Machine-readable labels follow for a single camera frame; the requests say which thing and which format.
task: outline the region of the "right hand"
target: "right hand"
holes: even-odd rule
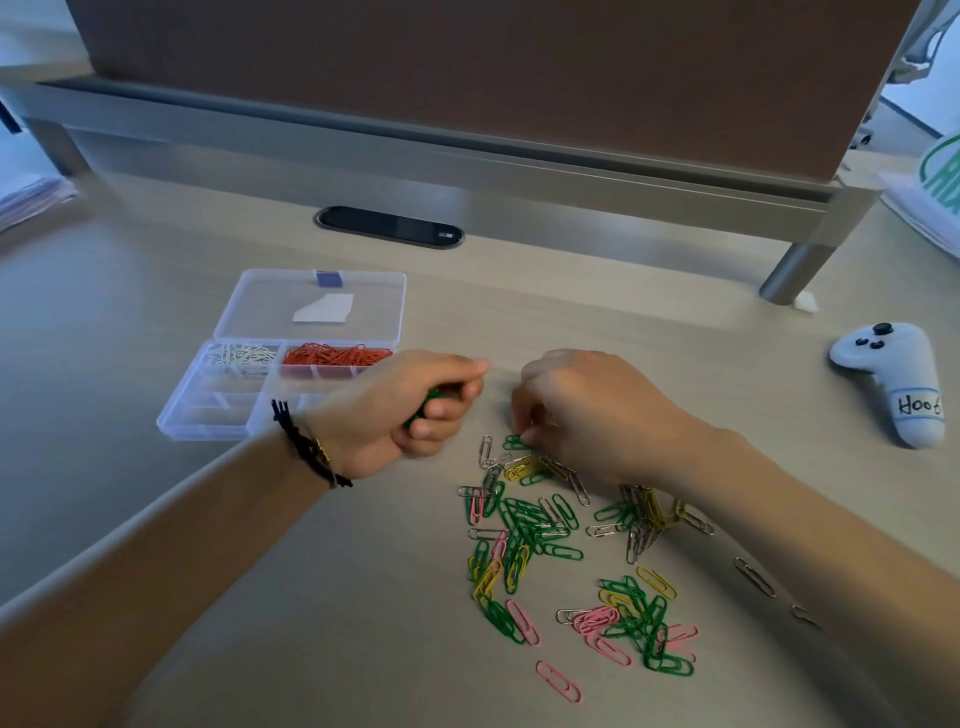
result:
[[[527,445],[609,482],[666,491],[717,431],[619,356],[603,352],[558,349],[530,362],[512,407]]]

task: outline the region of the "joystick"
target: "joystick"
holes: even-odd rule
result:
[[[886,322],[859,328],[830,347],[830,361],[873,373],[897,433],[911,448],[932,448],[944,439],[937,366],[922,328]]]

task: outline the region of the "desk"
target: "desk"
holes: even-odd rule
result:
[[[518,368],[558,347],[617,352],[680,405],[745,433],[790,472],[960,573],[960,450],[901,449],[831,341],[880,320],[926,329],[942,385],[960,391],[955,264],[875,206],[814,281],[815,316],[750,283],[469,236],[437,253],[318,230],[312,207],[120,174],[80,177],[84,198],[2,238],[0,599],[106,534],[225,449],[172,443],[154,420],[240,273],[252,267],[406,273],[401,345],[485,355],[493,372],[437,459],[405,462],[309,512],[175,646],[119,724],[680,726],[893,724],[826,637],[736,573],[723,534],[681,527],[643,562],[696,623],[697,672],[622,669],[554,621],[618,577],[620,539],[538,557],[517,598],[539,649],[497,635],[470,603],[462,502],[480,436],[507,432]],[[736,236],[758,274],[776,259]],[[539,496],[552,486],[527,489]],[[581,522],[605,502],[578,509]],[[534,673],[573,678],[570,706]]]

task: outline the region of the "left hand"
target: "left hand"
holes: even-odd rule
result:
[[[324,446],[337,474],[351,479],[379,473],[403,455],[436,455],[483,392],[489,368],[486,359],[456,354],[395,353],[307,411],[308,430]],[[427,392],[441,385],[457,395],[429,401],[425,419],[404,429]]]

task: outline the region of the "plastic organizer box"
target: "plastic organizer box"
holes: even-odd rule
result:
[[[406,289],[402,273],[246,271],[156,425],[173,440],[243,440],[273,420],[270,400],[287,400],[291,411],[317,404],[365,368],[284,365],[287,350],[314,342],[395,351]],[[296,311],[326,293],[353,295],[345,322],[294,322]],[[257,361],[223,363],[229,345],[262,349]]]

